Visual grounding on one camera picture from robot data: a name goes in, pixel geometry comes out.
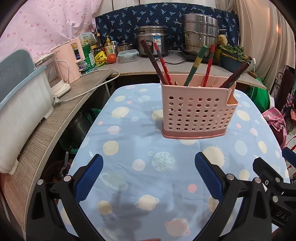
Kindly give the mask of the dark planter with greens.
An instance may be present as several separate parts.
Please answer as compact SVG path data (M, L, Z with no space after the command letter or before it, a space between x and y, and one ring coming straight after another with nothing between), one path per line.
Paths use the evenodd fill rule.
M240 45L221 45L220 49L221 65L224 69L232 73L234 73L247 59L247 56L244 54L244 48Z

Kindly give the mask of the blue planet-print tablecloth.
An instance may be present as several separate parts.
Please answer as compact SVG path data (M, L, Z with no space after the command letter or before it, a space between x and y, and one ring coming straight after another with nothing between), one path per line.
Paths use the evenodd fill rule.
M100 154L104 166L80 203L106 240L192 240L218 205L200 177L194 157L241 180L256 174L261 157L289 182L281 149L261 113L236 90L238 107L222 137L164 138L161 86L121 87L111 95L80 146L69 174Z

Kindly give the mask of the white blue dish rack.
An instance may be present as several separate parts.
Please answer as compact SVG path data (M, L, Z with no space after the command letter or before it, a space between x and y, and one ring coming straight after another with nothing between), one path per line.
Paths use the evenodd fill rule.
M37 68L28 51L1 61L1 173L12 175L18 155L39 122L53 111L45 67Z

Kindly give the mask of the dark red chopstick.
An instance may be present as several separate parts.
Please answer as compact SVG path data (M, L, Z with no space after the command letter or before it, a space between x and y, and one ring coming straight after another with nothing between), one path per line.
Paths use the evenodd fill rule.
M155 71L156 71L156 73L157 73L157 75L158 75L158 77L159 77L161 83L162 83L162 84L166 84L166 85L168 85L169 83L168 83L168 81L166 80L166 78L164 77L162 71L160 70L159 65L158 65L158 63L157 63L157 61L156 61L156 59L155 59L153 53L151 52L149 46L147 45L146 40L141 39L141 40L140 40L140 44L142 45L142 47L143 47L143 49L144 49L146 55L148 56L148 58L149 58L151 64L153 65L153 67L154 67L154 69L155 69Z
M243 75L250 64L251 61L246 60L225 82L223 82L222 85L220 85L220 88L230 88L239 79L239 77Z

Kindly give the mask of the red tomato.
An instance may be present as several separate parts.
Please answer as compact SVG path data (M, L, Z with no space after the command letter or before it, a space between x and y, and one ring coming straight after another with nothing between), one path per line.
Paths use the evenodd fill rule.
M117 61L117 57L116 57L115 54L109 54L109 55L107 56L107 62L108 62L109 64L115 63L116 61Z

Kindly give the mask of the pink dotted cloth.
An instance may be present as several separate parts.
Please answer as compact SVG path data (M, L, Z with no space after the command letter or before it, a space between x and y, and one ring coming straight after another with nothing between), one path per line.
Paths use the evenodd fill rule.
M101 1L27 1L1 36L1 59L26 49L32 59L93 29Z

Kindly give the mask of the navy floral backdrop cloth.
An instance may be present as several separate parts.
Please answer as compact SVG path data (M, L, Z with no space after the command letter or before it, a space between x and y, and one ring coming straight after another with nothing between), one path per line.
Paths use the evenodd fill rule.
M140 4L118 9L95 18L102 40L133 43L137 46L138 29L141 26L163 26L171 46L182 44L182 20L185 14L203 14L218 20L220 34L228 43L237 45L239 40L238 16L232 12L186 3Z

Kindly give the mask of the green bag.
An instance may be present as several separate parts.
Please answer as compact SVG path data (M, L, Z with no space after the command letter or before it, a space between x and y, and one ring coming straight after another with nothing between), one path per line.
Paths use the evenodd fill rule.
M248 86L245 93L253 101L261 113L264 113L269 109L270 100L267 89Z

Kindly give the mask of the pink electric kettle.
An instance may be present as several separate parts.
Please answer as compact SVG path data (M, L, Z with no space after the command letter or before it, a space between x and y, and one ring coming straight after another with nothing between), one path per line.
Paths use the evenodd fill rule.
M61 76L67 83L73 83L81 76L78 63L85 60L79 38L75 38L51 49L55 53Z

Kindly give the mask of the bright red chopstick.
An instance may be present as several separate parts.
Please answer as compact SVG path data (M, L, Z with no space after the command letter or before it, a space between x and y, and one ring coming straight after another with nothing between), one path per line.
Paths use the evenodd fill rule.
M156 49L156 52L157 52L158 57L159 57L159 60L160 60L160 62L161 62L161 65L162 65L162 67L163 67L163 70L164 70L164 72L165 72L166 79L167 79L169 85L172 85L171 77L170 77L170 75L169 75L169 72L168 72L167 66L166 66L165 61L164 61L164 59L163 59L163 56L162 56L162 54L161 54L161 52L160 52L159 46L158 46L158 44L157 44L156 42L154 42L154 48Z
M202 84L203 87L206 87L206 85L207 85L207 81L208 81L208 78L209 78L211 66L212 66L212 63L213 63L215 48L216 48L216 45L212 44L211 45L211 50L210 50L210 55L209 55L209 60L208 60L208 66L207 66L206 74L205 74L204 81L203 81L203 84Z

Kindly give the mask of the green box package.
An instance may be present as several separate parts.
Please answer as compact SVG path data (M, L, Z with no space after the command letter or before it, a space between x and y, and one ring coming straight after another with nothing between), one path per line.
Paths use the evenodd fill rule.
M85 59L81 62L82 72L87 72L95 67L95 60L91 46L89 44L83 45L82 50Z

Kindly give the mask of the beige curtain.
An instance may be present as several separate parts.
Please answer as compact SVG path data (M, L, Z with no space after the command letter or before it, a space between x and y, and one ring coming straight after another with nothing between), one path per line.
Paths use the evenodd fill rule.
M271 90L278 72L295 66L295 36L278 8L268 0L215 1L216 8L239 18L240 45L256 60L255 72Z

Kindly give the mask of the pink floral cloth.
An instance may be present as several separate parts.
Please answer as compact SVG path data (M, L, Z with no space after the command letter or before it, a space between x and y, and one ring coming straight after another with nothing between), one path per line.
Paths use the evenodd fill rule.
M262 114L272 130L281 149L286 147L287 127L281 112L276 108L270 108Z

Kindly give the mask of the yellow oil bottle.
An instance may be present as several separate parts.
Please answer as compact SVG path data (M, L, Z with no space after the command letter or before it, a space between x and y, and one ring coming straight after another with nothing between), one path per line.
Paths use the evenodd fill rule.
M106 36L106 43L104 45L106 56L108 57L111 54L115 54L114 44L109 39L109 36Z

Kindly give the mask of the pink perforated utensil basket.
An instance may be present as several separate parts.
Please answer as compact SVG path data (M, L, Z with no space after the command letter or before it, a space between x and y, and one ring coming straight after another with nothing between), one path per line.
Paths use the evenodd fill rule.
M234 97L236 85L221 88L221 78L208 80L209 87L201 87L201 81L192 80L193 86L163 85L162 134L166 138L183 140L220 137L238 106Z

